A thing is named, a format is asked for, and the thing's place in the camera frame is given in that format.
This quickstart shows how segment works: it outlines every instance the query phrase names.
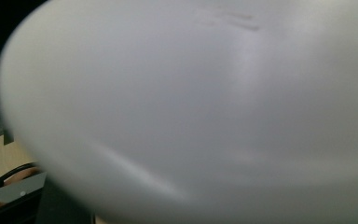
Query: black cable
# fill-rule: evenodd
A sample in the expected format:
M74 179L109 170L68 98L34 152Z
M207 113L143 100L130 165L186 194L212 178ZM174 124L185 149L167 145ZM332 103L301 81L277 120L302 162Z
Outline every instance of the black cable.
M23 164L19 167L16 167L14 168L13 170L5 173L4 175L2 175L0 177L0 188L2 188L5 184L5 180L8 179L9 177L13 176L14 174L20 172L20 171L23 171L23 170L26 170L26 169L29 169L29 168L32 168L32 167L36 167L37 166L37 163L35 162L30 162L30 163L26 163L26 164Z

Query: white round object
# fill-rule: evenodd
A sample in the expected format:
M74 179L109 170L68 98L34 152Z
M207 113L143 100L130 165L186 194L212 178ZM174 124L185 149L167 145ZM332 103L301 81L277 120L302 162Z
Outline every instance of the white round object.
M108 220L358 223L358 1L49 1L0 106Z

